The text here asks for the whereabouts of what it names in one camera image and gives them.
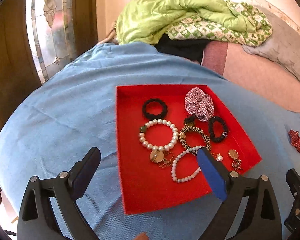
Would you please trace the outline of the gold oval pendant with chain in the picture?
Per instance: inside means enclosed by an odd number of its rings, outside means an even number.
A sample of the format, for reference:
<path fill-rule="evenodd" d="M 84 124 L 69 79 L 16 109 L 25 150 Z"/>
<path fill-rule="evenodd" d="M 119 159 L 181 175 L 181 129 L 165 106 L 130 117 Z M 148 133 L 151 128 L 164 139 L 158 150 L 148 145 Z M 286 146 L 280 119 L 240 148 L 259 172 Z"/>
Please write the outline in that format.
<path fill-rule="evenodd" d="M 239 153 L 234 149 L 230 149 L 228 151 L 228 155 L 232 159 L 232 163 L 231 163 L 232 168 L 234 170 L 243 170 L 242 161 L 241 159 L 239 159 Z"/>

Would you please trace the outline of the pearl drop earring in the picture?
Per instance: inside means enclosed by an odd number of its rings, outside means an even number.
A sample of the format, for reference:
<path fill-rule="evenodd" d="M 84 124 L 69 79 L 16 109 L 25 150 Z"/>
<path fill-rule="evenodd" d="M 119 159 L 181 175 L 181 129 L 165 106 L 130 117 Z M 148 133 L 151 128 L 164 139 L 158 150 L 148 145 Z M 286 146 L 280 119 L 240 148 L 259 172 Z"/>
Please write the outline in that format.
<path fill-rule="evenodd" d="M 219 162 L 223 161 L 223 156 L 219 153 L 211 153 L 211 155 Z"/>

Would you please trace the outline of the gold scalloped letter pendant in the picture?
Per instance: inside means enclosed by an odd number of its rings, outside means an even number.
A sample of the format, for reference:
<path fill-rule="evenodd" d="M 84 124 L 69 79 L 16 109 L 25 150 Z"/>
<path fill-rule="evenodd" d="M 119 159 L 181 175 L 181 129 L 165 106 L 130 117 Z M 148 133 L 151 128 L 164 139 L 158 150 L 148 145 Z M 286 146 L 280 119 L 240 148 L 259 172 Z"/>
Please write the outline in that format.
<path fill-rule="evenodd" d="M 149 155 L 151 162 L 155 163 L 160 168 L 166 168 L 172 165 L 174 154 L 172 152 L 155 150 Z"/>

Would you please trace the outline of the red white checked scrunchie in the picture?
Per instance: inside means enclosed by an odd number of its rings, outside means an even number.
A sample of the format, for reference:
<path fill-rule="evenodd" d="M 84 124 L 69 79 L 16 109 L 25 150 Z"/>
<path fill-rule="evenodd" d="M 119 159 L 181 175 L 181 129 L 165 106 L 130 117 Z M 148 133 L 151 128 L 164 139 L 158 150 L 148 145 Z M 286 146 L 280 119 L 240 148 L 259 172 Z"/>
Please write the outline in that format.
<path fill-rule="evenodd" d="M 214 116 L 214 104 L 211 96 L 199 87 L 192 88 L 185 96 L 185 110 L 202 122 L 209 121 Z"/>

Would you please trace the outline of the red dotted scrunchie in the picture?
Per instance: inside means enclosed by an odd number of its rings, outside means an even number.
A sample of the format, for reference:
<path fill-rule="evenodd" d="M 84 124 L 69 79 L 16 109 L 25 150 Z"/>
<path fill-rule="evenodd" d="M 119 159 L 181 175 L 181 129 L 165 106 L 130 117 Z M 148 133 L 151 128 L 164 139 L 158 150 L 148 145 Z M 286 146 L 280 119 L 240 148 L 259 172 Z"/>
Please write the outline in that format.
<path fill-rule="evenodd" d="M 300 153 L 300 135 L 298 131 L 289 130 L 290 144 Z"/>

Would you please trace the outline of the light blue blanket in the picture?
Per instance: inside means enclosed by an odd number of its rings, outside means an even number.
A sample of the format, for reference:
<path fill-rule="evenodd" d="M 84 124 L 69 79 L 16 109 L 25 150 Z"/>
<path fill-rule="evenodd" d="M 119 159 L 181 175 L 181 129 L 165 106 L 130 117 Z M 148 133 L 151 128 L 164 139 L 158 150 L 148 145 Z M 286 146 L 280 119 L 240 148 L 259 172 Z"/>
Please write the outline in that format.
<path fill-rule="evenodd" d="M 0 187 L 19 210 L 29 179 L 47 179 L 67 171 L 92 147 L 102 160 L 78 205 L 101 239 L 197 239 L 220 202 L 207 195 L 181 206 L 140 215 L 125 215 L 119 183 L 115 89 L 119 85 L 208 85 L 226 104 L 255 144 L 262 162 L 250 177 L 266 174 L 283 218 L 293 197 L 285 181 L 300 155 L 287 131 L 300 133 L 300 115 L 289 112 L 221 77 L 142 42 L 95 46 L 35 90 L 14 111 L 0 132 Z"/>

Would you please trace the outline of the red shallow tray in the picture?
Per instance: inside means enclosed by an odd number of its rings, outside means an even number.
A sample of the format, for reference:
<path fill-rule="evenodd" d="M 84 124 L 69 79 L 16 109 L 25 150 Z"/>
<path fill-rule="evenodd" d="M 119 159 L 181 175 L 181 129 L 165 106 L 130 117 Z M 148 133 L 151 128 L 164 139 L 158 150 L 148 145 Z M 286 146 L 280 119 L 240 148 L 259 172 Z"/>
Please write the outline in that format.
<path fill-rule="evenodd" d="M 184 99 L 191 85 L 133 85 L 116 89 L 117 157 L 121 192 L 125 213 L 137 214 L 157 211 L 190 202 L 210 193 L 203 174 L 192 180 L 176 183 L 171 168 L 159 167 L 151 162 L 150 150 L 139 141 L 139 131 L 146 123 L 142 106 L 149 99 L 159 98 L 166 103 L 166 119 L 178 129 L 183 127 L 187 111 Z M 234 149 L 242 162 L 240 174 L 252 169 L 261 161 L 257 149 L 221 99 L 206 85 L 202 90 L 209 94 L 215 106 L 215 115 L 221 117 L 229 134 L 220 143 L 212 143 L 211 150 L 223 156 L 223 165 L 230 169 L 232 159 L 228 152 Z"/>

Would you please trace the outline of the pink bed sheet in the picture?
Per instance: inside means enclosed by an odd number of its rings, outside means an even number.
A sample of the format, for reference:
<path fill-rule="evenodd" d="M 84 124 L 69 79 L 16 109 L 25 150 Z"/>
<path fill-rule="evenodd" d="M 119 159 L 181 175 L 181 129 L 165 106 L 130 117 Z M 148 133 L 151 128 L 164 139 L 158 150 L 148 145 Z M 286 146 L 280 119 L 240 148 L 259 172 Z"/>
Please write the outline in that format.
<path fill-rule="evenodd" d="M 212 41 L 202 66 L 284 109 L 300 114 L 300 82 L 279 64 L 251 55 L 241 45 Z"/>

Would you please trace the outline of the grey pillow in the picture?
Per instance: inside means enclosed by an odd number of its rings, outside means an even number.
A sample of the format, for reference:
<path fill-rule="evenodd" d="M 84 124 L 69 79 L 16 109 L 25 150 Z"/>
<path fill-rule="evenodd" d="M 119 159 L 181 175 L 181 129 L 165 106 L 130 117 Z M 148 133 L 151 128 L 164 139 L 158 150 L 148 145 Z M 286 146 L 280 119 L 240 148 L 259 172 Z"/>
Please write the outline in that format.
<path fill-rule="evenodd" d="M 270 20 L 273 33 L 258 47 L 243 45 L 242 48 L 248 54 L 265 57 L 279 64 L 300 82 L 300 35 L 269 10 L 261 6 L 257 8 Z"/>

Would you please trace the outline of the black garment under duvet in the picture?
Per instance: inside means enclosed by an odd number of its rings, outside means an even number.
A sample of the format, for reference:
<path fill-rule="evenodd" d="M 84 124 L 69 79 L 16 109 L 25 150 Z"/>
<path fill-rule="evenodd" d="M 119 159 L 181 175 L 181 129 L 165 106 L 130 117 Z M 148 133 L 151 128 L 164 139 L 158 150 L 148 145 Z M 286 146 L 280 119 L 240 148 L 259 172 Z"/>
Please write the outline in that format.
<path fill-rule="evenodd" d="M 201 63 L 203 51 L 211 42 L 207 39 L 198 40 L 172 40 L 164 34 L 155 45 L 158 52 L 186 58 L 193 62 Z"/>

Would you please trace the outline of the stained glass wooden door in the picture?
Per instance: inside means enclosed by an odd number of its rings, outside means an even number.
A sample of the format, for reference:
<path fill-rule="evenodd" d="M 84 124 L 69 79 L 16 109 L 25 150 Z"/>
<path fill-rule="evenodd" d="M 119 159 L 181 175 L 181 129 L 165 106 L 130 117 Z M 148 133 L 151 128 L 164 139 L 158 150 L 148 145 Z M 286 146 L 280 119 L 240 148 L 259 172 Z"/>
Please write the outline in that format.
<path fill-rule="evenodd" d="M 0 131 L 29 94 L 96 43 L 96 0 L 0 0 Z"/>

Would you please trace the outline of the green quilted duvet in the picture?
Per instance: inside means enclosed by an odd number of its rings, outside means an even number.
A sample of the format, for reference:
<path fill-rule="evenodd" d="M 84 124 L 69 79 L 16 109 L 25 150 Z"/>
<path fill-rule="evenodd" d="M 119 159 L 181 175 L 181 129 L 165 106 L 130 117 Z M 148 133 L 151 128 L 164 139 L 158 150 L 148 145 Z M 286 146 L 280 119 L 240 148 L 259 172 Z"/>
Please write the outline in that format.
<path fill-rule="evenodd" d="M 115 25 L 119 44 L 207 39 L 258 47 L 273 33 L 257 7 L 231 0 L 131 0 Z"/>

